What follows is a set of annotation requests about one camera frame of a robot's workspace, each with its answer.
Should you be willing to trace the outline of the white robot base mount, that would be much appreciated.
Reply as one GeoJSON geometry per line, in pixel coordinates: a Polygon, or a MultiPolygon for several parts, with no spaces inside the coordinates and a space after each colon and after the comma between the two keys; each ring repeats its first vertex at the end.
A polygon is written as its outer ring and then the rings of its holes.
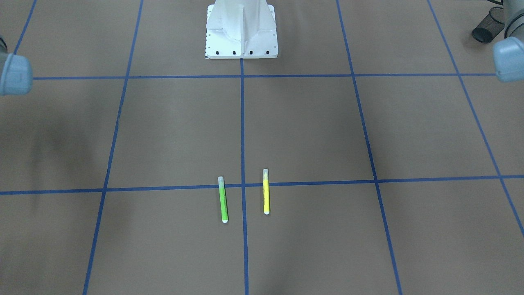
{"type": "Polygon", "coordinates": [[[274,59],[279,56],[276,12],[267,1],[216,0],[206,11],[206,58],[274,59]]]}

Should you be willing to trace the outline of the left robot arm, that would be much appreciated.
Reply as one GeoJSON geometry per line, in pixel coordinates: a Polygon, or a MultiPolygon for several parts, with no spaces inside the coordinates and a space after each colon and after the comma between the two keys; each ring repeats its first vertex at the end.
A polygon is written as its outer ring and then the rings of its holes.
{"type": "Polygon", "coordinates": [[[524,78],[524,2],[502,0],[504,39],[493,47],[495,74],[500,82],[516,82],[524,78]]]}

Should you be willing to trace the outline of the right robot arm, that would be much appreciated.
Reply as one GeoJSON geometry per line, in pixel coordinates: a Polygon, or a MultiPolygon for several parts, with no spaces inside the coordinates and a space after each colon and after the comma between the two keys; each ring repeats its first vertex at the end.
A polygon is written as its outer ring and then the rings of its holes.
{"type": "Polygon", "coordinates": [[[33,85],[33,71],[28,58],[9,53],[0,38],[0,95],[26,95],[33,85]]]}

